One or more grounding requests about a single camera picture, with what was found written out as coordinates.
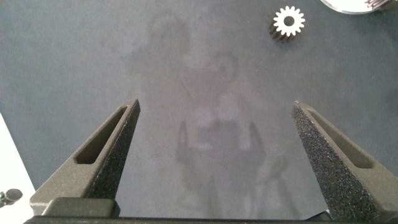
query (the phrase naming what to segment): dark gray gripper finger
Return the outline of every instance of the dark gray gripper finger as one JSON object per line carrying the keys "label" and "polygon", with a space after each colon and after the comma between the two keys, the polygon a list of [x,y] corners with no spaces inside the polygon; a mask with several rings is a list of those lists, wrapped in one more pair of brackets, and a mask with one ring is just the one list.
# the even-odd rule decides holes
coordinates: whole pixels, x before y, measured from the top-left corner
{"label": "dark gray gripper finger", "polygon": [[33,194],[34,215],[55,198],[114,199],[139,113],[138,100],[121,105]]}

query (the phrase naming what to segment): metal object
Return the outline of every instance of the metal object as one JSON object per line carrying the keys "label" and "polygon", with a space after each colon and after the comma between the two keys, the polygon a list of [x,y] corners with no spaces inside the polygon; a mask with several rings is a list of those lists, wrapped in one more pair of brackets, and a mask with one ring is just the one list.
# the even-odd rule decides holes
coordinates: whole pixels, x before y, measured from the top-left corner
{"label": "metal object", "polygon": [[121,105],[33,194],[34,215],[60,197],[114,199],[139,112],[138,100]]}
{"label": "metal object", "polygon": [[119,205],[113,199],[56,198],[45,209],[46,217],[117,218]]}
{"label": "metal object", "polygon": [[329,8],[345,14],[366,14],[389,9],[397,0],[321,0]]}
{"label": "metal object", "polygon": [[18,189],[9,189],[6,193],[0,192],[0,208],[16,203],[22,197],[22,192]]}
{"label": "metal object", "polygon": [[398,0],[367,0],[368,7],[373,10],[376,9],[389,9],[398,3]]}
{"label": "metal object", "polygon": [[294,40],[296,35],[301,32],[301,28],[304,27],[305,19],[303,19],[303,16],[304,14],[300,13],[300,9],[295,9],[294,6],[291,8],[286,6],[285,9],[281,8],[269,26],[270,35],[272,38],[282,42]]}
{"label": "metal object", "polygon": [[397,177],[313,108],[299,102],[294,104],[292,116],[329,210],[308,220],[290,221],[117,218],[120,209],[113,199],[138,114],[137,101],[119,107],[40,187],[31,199],[38,215],[26,223],[398,222]]}
{"label": "metal object", "polygon": [[330,215],[338,221],[398,222],[398,179],[312,107],[292,116]]}

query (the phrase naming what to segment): gear hole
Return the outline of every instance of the gear hole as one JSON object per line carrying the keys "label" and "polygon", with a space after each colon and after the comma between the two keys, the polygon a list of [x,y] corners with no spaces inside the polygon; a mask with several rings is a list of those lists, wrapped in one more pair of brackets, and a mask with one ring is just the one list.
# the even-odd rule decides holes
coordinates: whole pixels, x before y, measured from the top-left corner
{"label": "gear hole", "polygon": [[286,16],[284,19],[284,24],[287,26],[292,26],[294,24],[294,18],[291,16]]}

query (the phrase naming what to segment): dark gray table surface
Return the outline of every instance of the dark gray table surface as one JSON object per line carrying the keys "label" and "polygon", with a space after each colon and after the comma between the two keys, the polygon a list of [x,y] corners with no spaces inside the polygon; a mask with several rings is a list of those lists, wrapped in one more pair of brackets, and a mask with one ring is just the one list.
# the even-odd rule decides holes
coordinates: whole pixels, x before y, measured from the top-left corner
{"label": "dark gray table surface", "polygon": [[[295,100],[398,175],[398,11],[349,16],[316,0],[0,3],[0,109],[35,188],[131,98],[142,111],[122,216],[324,211]],[[268,26],[286,5],[306,21],[282,45]]]}

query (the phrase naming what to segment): gear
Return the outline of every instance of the gear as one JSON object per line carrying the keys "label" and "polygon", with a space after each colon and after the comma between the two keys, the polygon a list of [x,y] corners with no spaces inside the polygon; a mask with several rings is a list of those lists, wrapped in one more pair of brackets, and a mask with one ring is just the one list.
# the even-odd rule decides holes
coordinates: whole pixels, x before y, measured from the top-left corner
{"label": "gear", "polygon": [[280,9],[269,26],[270,35],[282,42],[292,41],[296,37],[296,33],[301,32],[301,28],[304,27],[305,19],[303,19],[303,16],[304,14],[300,13],[300,10],[295,9],[294,6],[291,8],[286,6],[285,9]]}

